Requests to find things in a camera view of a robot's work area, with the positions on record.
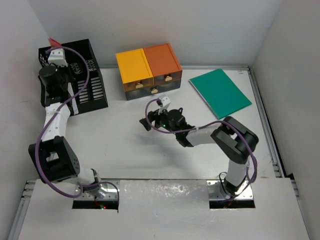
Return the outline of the orange yellow drawer cabinet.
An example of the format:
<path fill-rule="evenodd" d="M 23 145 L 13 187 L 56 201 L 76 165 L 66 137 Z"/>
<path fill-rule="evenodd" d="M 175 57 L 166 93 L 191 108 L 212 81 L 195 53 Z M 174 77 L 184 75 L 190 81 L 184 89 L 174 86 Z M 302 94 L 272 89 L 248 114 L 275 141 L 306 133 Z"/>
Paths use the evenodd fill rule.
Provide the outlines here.
<path fill-rule="evenodd" d="M 181 87 L 183 69 L 170 43 L 119 52 L 115 57 L 128 101 Z"/>

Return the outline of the red folder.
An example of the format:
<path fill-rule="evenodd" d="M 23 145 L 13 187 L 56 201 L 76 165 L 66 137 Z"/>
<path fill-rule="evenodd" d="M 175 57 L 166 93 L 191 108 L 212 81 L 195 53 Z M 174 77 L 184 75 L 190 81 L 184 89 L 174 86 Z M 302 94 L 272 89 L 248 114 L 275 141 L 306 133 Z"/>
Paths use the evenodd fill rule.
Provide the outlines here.
<path fill-rule="evenodd" d="M 55 47 L 61 47 L 62 44 L 59 43 L 58 41 L 54 40 L 53 38 L 49 37 L 48 38 L 48 41 L 49 41 L 49 44 L 52 48 L 55 48 Z"/>

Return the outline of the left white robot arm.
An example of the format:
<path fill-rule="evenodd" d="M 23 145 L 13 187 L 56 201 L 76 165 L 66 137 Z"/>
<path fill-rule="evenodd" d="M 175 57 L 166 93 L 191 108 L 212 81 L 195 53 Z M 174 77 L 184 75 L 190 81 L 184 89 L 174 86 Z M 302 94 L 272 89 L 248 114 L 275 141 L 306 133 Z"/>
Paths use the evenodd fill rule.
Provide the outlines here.
<path fill-rule="evenodd" d="M 78 198 L 83 193 L 97 195 L 101 187 L 98 173 L 81 167 L 66 139 L 67 122 L 74 113 L 74 97 L 69 92 L 74 80 L 70 68 L 50 63 L 39 70 L 38 79 L 45 122 L 36 143 L 28 147 L 28 153 L 40 179 L 68 198 Z"/>

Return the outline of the black mesh file organizer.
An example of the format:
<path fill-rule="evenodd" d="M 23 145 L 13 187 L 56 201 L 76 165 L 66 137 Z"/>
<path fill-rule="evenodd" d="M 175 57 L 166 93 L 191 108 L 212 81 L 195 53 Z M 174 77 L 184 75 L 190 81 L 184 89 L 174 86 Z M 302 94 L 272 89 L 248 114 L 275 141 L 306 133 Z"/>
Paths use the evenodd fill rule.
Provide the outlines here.
<path fill-rule="evenodd" d="M 53 103 L 62 103 L 66 99 L 81 93 L 67 104 L 70 115 L 75 116 L 108 107 L 107 95 L 101 71 L 89 39 L 82 39 L 62 44 L 75 50 L 65 50 L 67 67 L 60 67 L 58 76 L 67 77 L 67 93 L 61 97 L 49 97 L 44 81 L 38 77 L 41 86 L 40 102 L 43 107 Z"/>

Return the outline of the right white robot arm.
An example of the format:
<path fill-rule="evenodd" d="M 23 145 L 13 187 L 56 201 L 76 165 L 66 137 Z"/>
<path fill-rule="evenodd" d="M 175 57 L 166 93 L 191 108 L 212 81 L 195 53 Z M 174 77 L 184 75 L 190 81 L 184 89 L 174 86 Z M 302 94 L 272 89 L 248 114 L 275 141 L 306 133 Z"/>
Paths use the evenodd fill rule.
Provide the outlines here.
<path fill-rule="evenodd" d="M 251 184 L 257 178 L 258 162 L 253 152 L 259 138 L 231 116 L 196 128 L 187 123 L 182 111 L 182 108 L 150 111 L 139 122 L 147 131 L 154 129 L 160 132 L 160 127 L 164 128 L 162 133 L 174 134 L 185 148 L 218 145 L 229 159 L 225 179 L 220 181 L 222 192 L 232 198 L 237 197 L 244 180 Z"/>

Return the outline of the green folder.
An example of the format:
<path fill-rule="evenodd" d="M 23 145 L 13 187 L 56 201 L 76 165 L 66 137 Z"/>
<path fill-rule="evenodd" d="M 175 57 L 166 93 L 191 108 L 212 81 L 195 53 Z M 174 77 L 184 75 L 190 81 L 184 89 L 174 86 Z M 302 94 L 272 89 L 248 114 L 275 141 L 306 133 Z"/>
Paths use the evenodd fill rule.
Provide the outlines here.
<path fill-rule="evenodd" d="M 219 120 L 252 105 L 222 69 L 191 78 L 189 82 Z"/>

